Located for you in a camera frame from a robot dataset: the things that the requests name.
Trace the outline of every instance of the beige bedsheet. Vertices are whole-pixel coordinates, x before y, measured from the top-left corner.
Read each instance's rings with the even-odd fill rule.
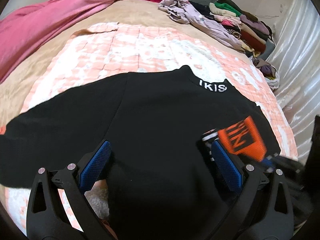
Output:
[[[172,27],[193,38],[201,39],[218,49],[249,62],[245,54],[229,49],[191,25],[178,24],[157,9],[157,3],[143,0],[121,0],[63,31],[24,60],[0,85],[0,127],[16,117],[33,83],[43,75],[52,58],[64,47],[70,36],[100,22],[121,22],[131,25]]]

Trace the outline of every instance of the stack of clothes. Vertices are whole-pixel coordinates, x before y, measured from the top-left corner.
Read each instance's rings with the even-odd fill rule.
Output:
[[[237,23],[233,24],[233,30],[236,29],[236,37],[243,41],[242,48],[249,56],[257,57],[264,53],[267,41],[272,42],[271,28],[254,15],[241,10],[232,0],[218,0],[216,3],[210,3],[209,8],[215,20],[220,21],[224,27],[226,25],[221,17],[237,20]]]
[[[208,6],[190,2],[204,17],[220,23],[231,35],[241,41],[248,57],[267,59],[275,48],[272,31],[264,22],[241,10],[232,0],[218,0]]]

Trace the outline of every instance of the pink blanket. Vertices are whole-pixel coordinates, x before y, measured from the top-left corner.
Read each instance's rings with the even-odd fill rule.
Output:
[[[116,0],[49,0],[0,21],[0,83],[41,45]]]

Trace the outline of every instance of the lavender shirt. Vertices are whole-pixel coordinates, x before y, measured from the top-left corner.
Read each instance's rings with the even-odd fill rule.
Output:
[[[223,45],[242,50],[241,41],[231,35],[220,23],[202,16],[187,0],[163,0],[159,10],[169,14],[170,19],[182,24],[192,24]]]

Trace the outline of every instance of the shiny curtain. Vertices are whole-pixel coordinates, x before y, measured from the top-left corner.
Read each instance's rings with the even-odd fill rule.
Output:
[[[279,70],[274,91],[305,163],[316,114],[320,114],[320,16],[311,0],[292,0],[276,23],[276,48],[268,58]]]

